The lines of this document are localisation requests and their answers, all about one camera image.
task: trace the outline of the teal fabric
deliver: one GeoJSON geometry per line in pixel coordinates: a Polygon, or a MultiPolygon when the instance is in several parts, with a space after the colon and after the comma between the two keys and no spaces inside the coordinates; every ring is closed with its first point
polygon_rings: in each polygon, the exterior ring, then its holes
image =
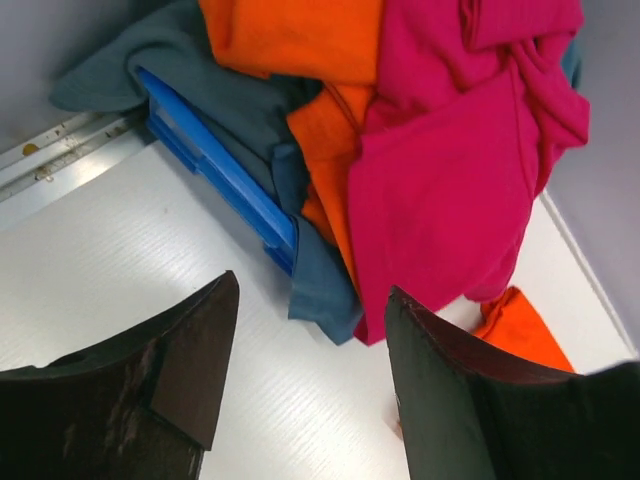
{"type": "Polygon", "coordinates": [[[295,142],[274,150],[272,169],[280,205],[292,216],[298,233],[289,318],[317,323],[340,345],[353,337],[362,306],[338,248],[300,215],[310,179],[295,142]]]}

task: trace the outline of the blue container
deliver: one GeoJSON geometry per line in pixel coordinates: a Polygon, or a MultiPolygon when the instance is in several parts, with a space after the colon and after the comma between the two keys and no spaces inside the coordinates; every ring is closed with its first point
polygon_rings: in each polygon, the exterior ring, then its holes
{"type": "Polygon", "coordinates": [[[146,70],[138,72],[149,91],[147,126],[185,167],[201,173],[256,231],[267,254],[293,272],[296,230],[291,219],[236,162],[168,85],[146,70]]]}

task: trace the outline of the gray fabric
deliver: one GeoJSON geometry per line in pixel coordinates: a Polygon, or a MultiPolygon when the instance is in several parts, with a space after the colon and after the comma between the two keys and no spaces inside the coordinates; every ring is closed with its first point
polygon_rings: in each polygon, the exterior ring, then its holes
{"type": "Polygon", "coordinates": [[[353,337],[362,307],[340,251],[299,215],[306,200],[309,172],[298,145],[279,145],[272,159],[280,205],[293,216],[298,232],[289,318],[318,324],[336,345],[353,337]]]}
{"type": "Polygon", "coordinates": [[[137,107],[148,98],[138,67],[197,106],[222,145],[275,197],[268,162],[275,145],[292,140],[286,114],[309,100],[307,83],[281,76],[261,80],[220,67],[197,2],[180,0],[132,25],[68,72],[55,85],[51,103],[74,112],[137,107]]]}

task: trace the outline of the orange fabric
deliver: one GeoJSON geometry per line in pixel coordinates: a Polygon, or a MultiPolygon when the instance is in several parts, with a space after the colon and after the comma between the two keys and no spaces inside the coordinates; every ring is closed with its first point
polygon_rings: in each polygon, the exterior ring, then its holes
{"type": "Polygon", "coordinates": [[[324,82],[320,95],[287,122],[313,185],[302,214],[337,244],[356,289],[347,176],[374,93],[382,6],[383,0],[200,0],[221,65],[324,82]]]}
{"type": "Polygon", "coordinates": [[[509,287],[498,300],[482,304],[485,323],[474,332],[494,347],[531,362],[573,372],[551,332],[516,287],[509,287]]]}
{"type": "Polygon", "coordinates": [[[200,0],[216,60],[244,72],[373,84],[382,0],[200,0]]]}
{"type": "Polygon", "coordinates": [[[317,193],[307,199],[302,214],[327,241],[338,245],[356,288],[347,218],[347,178],[358,155],[360,129],[372,97],[373,87],[332,85],[287,118],[317,193]]]}

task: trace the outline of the textured white surface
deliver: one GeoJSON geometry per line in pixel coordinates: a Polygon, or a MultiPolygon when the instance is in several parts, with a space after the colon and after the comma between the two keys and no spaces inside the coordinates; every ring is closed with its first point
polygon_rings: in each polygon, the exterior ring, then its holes
{"type": "MultiPolygon", "coordinates": [[[[158,144],[0,234],[0,369],[103,340],[226,269],[240,283],[240,314],[201,478],[408,479],[386,345],[337,348],[286,320],[287,278],[158,144]]],[[[539,203],[514,280],[578,370],[630,356],[539,203]]],[[[470,327],[477,307],[460,300],[445,316],[470,327]]]]}

